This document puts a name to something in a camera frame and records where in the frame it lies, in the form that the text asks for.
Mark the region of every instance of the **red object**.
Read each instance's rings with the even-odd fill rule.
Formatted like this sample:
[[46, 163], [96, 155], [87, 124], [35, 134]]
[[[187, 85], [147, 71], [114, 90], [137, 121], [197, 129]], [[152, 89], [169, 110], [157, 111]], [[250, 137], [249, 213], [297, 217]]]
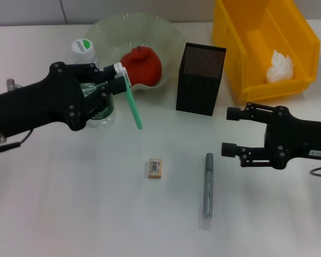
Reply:
[[152, 87], [161, 78], [161, 61], [149, 47], [133, 48], [121, 58], [120, 62], [126, 68], [132, 86], [144, 84]]

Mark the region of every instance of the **black cable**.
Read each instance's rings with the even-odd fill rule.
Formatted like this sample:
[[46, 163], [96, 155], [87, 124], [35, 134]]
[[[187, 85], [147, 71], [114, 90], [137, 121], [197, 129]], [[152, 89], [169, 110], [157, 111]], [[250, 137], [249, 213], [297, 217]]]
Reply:
[[20, 142], [9, 143], [7, 145], [0, 146], [0, 153], [20, 147], [21, 144], [24, 143], [26, 139], [28, 139], [28, 137], [32, 134], [32, 132], [33, 132], [33, 129], [31, 129]]

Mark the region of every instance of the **white tissue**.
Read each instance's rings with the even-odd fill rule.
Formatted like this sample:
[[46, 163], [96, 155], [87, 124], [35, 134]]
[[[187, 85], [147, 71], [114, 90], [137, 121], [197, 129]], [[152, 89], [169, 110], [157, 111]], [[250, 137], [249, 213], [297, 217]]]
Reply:
[[283, 80], [292, 79], [294, 76], [293, 60], [289, 56], [284, 57], [276, 50], [273, 52], [272, 66], [266, 72], [268, 83], [275, 83]]

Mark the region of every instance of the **clear plastic bottle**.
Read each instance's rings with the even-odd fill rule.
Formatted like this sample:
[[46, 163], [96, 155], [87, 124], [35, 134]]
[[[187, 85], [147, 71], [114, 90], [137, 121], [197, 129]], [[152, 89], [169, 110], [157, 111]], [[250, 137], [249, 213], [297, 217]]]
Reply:
[[[72, 54], [74, 62], [76, 64], [94, 63], [99, 70], [102, 70], [102, 66], [96, 58], [93, 43], [89, 39], [77, 39], [72, 45]], [[81, 84], [81, 89], [86, 97], [93, 92], [97, 86], [94, 83]], [[110, 104], [104, 110], [99, 111], [94, 117], [92, 117], [87, 124], [91, 127], [109, 126], [115, 120], [115, 109], [113, 102], [113, 95], [109, 96]]]

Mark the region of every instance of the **yellow storage bin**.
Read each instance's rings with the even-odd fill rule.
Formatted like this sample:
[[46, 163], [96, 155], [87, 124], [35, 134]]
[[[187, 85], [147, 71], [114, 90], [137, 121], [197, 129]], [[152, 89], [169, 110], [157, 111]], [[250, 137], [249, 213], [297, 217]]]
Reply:
[[[224, 69], [239, 102], [297, 94], [316, 78], [320, 41], [292, 0], [216, 0], [212, 38], [227, 48]], [[292, 80], [266, 83], [274, 50], [293, 60]]]

